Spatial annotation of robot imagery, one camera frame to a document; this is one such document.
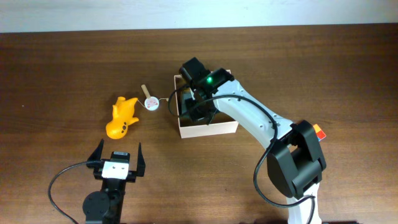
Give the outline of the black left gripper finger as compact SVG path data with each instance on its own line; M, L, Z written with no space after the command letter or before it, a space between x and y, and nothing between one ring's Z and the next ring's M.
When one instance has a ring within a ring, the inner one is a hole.
M143 177L146 170L146 163L144 156L142 154L142 145L139 143L138 153L137 153L137 167L136 170L131 171L131 175L134 177Z
M96 149L91 153L87 159L87 168L95 169L101 165L101 155L104 146L104 139L101 139Z

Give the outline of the colourful puzzle cube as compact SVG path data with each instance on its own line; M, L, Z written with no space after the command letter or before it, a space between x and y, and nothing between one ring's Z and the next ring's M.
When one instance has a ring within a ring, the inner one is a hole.
M319 127L318 124L314 124L313 128L315 130L315 134L317 135L317 138L318 138L319 141L321 141L321 140L326 138L325 132L321 129L321 127Z

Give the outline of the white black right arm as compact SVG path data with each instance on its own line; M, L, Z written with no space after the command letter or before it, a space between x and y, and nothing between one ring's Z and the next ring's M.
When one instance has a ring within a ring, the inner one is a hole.
M267 203L286 208L289 223L321 223L317 195L326 160L314 125L279 116L251 96L227 70L210 71L195 57L185 62L179 73L193 93L181 116L193 122L211 122L216 113L224 113L237 121L265 149L254 169L256 192ZM262 193L257 177L263 164L274 187L286 197L285 204Z

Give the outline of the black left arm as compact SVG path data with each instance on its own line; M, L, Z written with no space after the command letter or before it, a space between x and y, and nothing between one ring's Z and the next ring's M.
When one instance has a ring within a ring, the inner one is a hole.
M96 180L102 181L99 191L90 193L84 200L82 209L86 223L120 223L126 184L134 183L143 177L146 169L142 148L137 151L137 168L129 168L130 153L113 151L109 159L101 157L104 140L87 159L87 168L93 169Z

